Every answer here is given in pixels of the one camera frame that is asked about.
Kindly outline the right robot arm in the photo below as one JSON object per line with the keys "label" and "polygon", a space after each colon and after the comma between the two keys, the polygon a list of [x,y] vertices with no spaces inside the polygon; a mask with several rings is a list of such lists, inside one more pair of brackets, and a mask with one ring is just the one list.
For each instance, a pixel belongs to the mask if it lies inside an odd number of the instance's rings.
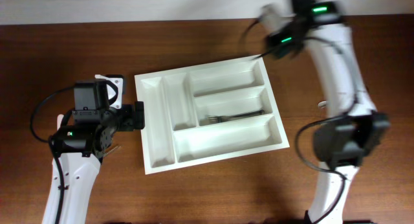
{"label": "right robot arm", "polygon": [[366,89],[341,6],[336,1],[290,1],[290,17],[265,5],[259,22],[268,32],[269,54],[282,58],[309,51],[327,101],[327,117],[307,124],[314,128],[312,146],[318,163],[304,160],[304,164],[317,171],[318,180],[303,222],[342,223],[351,183],[390,122]]}

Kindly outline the steel fork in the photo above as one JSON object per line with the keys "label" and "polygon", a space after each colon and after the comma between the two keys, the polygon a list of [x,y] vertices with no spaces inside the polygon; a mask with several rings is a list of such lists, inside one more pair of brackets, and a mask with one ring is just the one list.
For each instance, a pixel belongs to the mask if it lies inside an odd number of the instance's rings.
{"label": "steel fork", "polygon": [[248,113],[241,113],[241,114],[237,114],[237,115],[224,115],[224,116],[212,116],[209,115],[208,116],[208,122],[210,124],[215,124],[215,123],[222,123],[222,122],[228,122],[231,121],[233,119],[238,119],[238,118],[246,118],[246,117],[254,117],[254,116],[258,116],[258,115],[264,115],[265,111],[264,110],[258,110],[258,111],[253,111],[253,112],[248,112]]}

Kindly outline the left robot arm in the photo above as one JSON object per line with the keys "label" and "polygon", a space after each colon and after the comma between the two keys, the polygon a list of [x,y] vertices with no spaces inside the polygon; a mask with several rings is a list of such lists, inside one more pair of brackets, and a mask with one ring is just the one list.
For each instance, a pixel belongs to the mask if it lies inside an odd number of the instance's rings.
{"label": "left robot arm", "polygon": [[94,182],[113,136],[145,127],[144,104],[123,104],[122,78],[76,82],[74,108],[58,118],[47,139],[52,181],[43,223],[84,223]]}

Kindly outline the white plastic cutlery tray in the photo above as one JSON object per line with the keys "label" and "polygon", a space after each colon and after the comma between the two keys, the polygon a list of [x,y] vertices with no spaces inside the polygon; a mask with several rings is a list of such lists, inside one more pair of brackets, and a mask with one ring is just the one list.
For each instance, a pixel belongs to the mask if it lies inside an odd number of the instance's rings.
{"label": "white plastic cutlery tray", "polygon": [[135,76],[144,170],[155,174],[288,148],[265,63],[255,56]]}

